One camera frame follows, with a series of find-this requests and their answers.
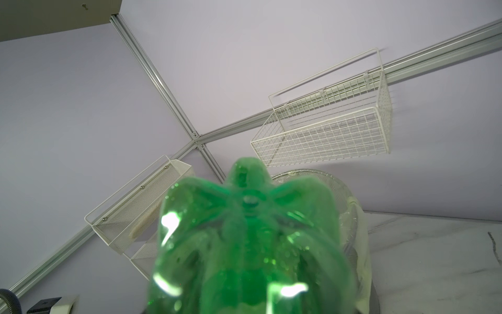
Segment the white wall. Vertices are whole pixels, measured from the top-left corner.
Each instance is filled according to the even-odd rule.
[[[389,62],[490,23],[502,2],[123,0],[120,13],[203,134],[369,48]]]
[[[140,314],[148,281],[131,262],[94,235],[21,297],[26,313],[38,301],[79,294],[80,314]]]
[[[0,71],[0,287],[10,288],[189,137],[111,24],[1,42]],[[71,290],[112,308],[143,294],[140,274],[113,254],[95,238],[30,302]],[[137,313],[139,300],[117,312]]]
[[[315,168],[368,211],[502,221],[502,51],[395,85],[391,154],[270,168]],[[258,129],[207,147],[227,173],[255,156]]]

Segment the green plastic bottle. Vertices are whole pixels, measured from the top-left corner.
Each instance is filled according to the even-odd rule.
[[[162,206],[148,313],[352,314],[331,190],[303,176],[274,186],[241,158],[224,185],[189,177]]]

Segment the white countertop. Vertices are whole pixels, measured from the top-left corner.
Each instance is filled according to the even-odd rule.
[[[382,314],[502,313],[502,224],[366,216]]]

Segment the white metal mesh shelf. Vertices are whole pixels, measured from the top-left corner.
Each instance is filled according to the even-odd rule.
[[[85,220],[108,246],[122,254],[158,218],[166,190],[192,175],[192,166],[162,156]]]
[[[150,279],[157,257],[157,232],[146,241],[143,246],[131,257],[131,263],[146,278]]]
[[[392,104],[377,48],[306,80],[375,53],[377,69],[274,108],[251,141],[258,157],[273,167],[389,153]]]

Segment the ceiling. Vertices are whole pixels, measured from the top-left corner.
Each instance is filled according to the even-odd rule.
[[[124,0],[120,14],[204,134],[269,109],[269,94],[371,47],[387,63],[491,23],[502,2]],[[502,220],[501,53],[391,85],[391,154],[292,168],[332,173],[369,211]],[[327,79],[311,91],[337,82]],[[225,171],[255,156],[257,132],[207,147]]]
[[[122,0],[2,0],[0,42],[109,23]]]

